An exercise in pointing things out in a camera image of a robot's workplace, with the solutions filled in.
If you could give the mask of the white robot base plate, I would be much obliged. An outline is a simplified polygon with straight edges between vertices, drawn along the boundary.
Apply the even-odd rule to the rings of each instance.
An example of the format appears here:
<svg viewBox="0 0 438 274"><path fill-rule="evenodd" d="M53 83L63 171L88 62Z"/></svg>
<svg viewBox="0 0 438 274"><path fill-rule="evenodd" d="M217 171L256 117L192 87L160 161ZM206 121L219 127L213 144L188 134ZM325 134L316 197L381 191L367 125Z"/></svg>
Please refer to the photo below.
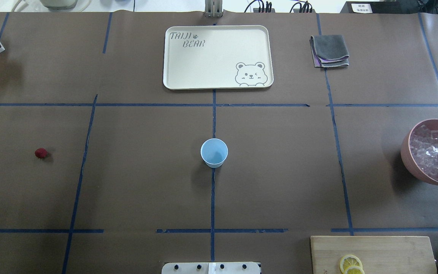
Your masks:
<svg viewBox="0 0 438 274"><path fill-rule="evenodd" d="M261 274L260 263L245 262L175 262L163 265L162 274Z"/></svg>

